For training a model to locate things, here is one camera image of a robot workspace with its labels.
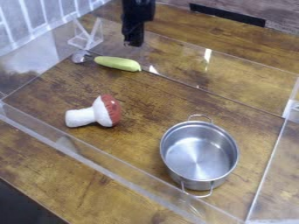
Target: red mushroom cap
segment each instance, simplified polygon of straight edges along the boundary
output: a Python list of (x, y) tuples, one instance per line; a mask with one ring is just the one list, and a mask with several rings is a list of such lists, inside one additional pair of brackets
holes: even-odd
[(109, 94), (103, 94), (100, 96), (101, 101), (104, 102), (105, 108), (107, 108), (107, 113), (109, 116), (109, 119), (112, 121), (112, 126), (115, 126), (119, 121), (120, 121), (120, 116), (121, 116), (121, 107), (115, 99), (115, 97)]

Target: pot rim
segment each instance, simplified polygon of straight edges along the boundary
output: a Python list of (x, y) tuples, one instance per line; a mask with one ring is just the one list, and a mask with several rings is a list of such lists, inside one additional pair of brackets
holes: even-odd
[[(236, 150), (236, 154), (238, 154), (238, 157), (236, 157), (236, 160), (235, 160), (235, 163), (234, 165), (231, 166), (231, 168), (228, 169), (228, 171), (219, 177), (216, 178), (210, 178), (210, 179), (196, 179), (196, 178), (186, 178), (183, 175), (178, 174), (178, 172), (168, 166), (168, 164), (166, 163), (164, 161), (164, 155), (163, 155), (163, 143), (164, 143), (164, 139), (168, 137), (170, 135), (170, 132), (172, 130), (176, 130), (178, 127), (183, 127), (186, 125), (190, 125), (190, 124), (204, 124), (207, 126), (211, 126), (214, 129), (216, 129), (224, 136), (227, 136), (228, 140), (231, 141), (232, 145), (234, 145), (234, 148)], [(231, 172), (235, 170), (236, 166), (238, 166), (238, 163), (239, 163), (239, 147), (238, 147), (238, 144), (236, 144), (236, 141), (234, 139), (234, 137), (231, 136), (231, 134), (223, 129), (220, 128), (218, 125), (215, 125), (214, 123), (211, 122), (203, 122), (203, 121), (187, 121), (187, 122), (179, 122), (176, 123), (163, 134), (163, 138), (162, 138), (162, 141), (160, 141), (160, 157), (163, 159), (163, 163), (164, 165), (167, 166), (167, 168), (171, 170), (171, 172), (178, 175), (182, 180), (187, 180), (187, 181), (196, 181), (196, 182), (211, 182), (211, 181), (216, 181), (219, 179), (224, 179), (230, 174)]]

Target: green banana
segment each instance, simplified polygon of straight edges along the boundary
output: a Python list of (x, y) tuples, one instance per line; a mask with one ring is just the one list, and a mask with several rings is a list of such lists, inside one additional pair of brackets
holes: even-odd
[(135, 60), (117, 57), (97, 56), (95, 62), (104, 67), (112, 67), (128, 72), (142, 71), (142, 67)]

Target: wood grain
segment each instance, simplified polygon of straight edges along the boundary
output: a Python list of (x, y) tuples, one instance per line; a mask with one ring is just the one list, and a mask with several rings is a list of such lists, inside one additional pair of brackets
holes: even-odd
[[(109, 2), (96, 15), (120, 22), (121, 8)], [(299, 38), (219, 17), (156, 5), (154, 22), (146, 24), (150, 32), (203, 46), (222, 53), (252, 60), (267, 66), (299, 73)]]
[[(91, 15), (84, 17), (87, 27)], [(280, 116), (294, 88), (296, 75), (166, 36), (146, 33), (144, 45), (123, 45), (120, 24), (103, 21), (104, 42), (92, 50), (100, 55), (131, 58), (143, 69), (195, 88), (220, 95), (250, 107)]]
[(266, 27), (299, 35), (299, 3), (295, 0), (251, 0), (244, 2), (239, 0), (192, 0), (188, 2), (180, 0), (160, 0), (159, 2), (184, 9), (188, 9), (190, 3), (194, 3), (263, 18), (266, 20)]
[(0, 179), (69, 223), (188, 223), (3, 122), (0, 135)]
[(299, 124), (288, 122), (276, 146), (251, 220), (298, 221), (299, 214)]
[[(113, 129), (96, 124), (68, 129), (64, 112), (88, 107), (103, 94), (121, 103), (121, 123)], [(4, 101), (170, 183), (159, 155), (163, 133), (190, 115), (208, 115), (236, 138), (240, 161), (207, 201), (246, 217), (283, 124), (279, 117), (150, 73), (120, 72), (92, 62), (73, 65), (68, 59)]]

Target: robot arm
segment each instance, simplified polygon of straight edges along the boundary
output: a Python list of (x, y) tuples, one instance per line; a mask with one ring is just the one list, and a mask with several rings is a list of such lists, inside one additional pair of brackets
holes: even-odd
[(155, 0), (121, 0), (123, 28), (125, 45), (142, 46), (144, 43), (144, 25), (155, 18)]

